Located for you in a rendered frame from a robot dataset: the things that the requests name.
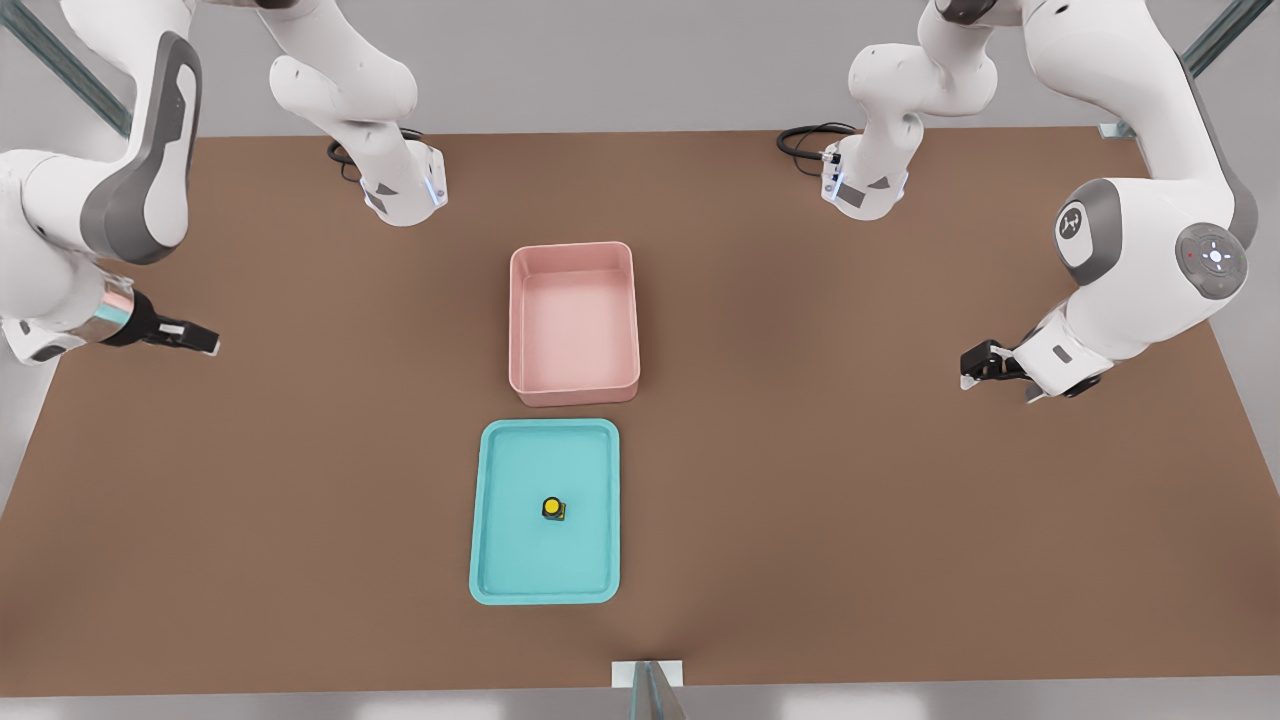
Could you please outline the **pink plastic box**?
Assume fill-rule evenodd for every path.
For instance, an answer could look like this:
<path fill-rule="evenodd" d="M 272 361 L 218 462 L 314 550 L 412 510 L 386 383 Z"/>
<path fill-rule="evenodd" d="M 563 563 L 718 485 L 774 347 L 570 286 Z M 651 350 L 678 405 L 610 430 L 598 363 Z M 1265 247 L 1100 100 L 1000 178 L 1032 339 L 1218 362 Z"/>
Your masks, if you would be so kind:
<path fill-rule="evenodd" d="M 622 404 L 641 375 L 634 255 L 622 242 L 517 249 L 509 387 L 529 407 Z"/>

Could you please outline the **pale blue-green tray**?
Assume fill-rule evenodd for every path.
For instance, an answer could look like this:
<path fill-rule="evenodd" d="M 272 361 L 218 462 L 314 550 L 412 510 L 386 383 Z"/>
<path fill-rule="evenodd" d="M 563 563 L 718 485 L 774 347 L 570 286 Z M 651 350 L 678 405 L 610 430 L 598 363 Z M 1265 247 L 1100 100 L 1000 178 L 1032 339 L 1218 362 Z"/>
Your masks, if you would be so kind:
<path fill-rule="evenodd" d="M 488 606 L 604 603 L 621 579 L 621 456 L 602 418 L 508 419 L 481 434 L 468 570 Z"/>

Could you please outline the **silver frame post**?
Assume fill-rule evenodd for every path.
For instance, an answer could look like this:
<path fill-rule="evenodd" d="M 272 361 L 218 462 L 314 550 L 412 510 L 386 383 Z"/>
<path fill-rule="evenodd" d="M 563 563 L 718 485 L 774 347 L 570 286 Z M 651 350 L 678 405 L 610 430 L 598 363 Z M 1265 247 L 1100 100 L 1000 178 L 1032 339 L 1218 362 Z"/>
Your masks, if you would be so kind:
<path fill-rule="evenodd" d="M 1181 61 L 1212 100 L 1252 110 L 1254 96 L 1280 82 L 1280 10 L 1275 0 L 1190 0 L 1222 8 L 1181 51 Z"/>
<path fill-rule="evenodd" d="M 611 685 L 630 691 L 628 720 L 687 720 L 675 692 L 685 685 L 682 660 L 614 661 Z"/>
<path fill-rule="evenodd" d="M 22 0 L 0 0 L 0 27 L 49 68 L 108 127 L 120 137 L 129 138 L 131 110 Z"/>

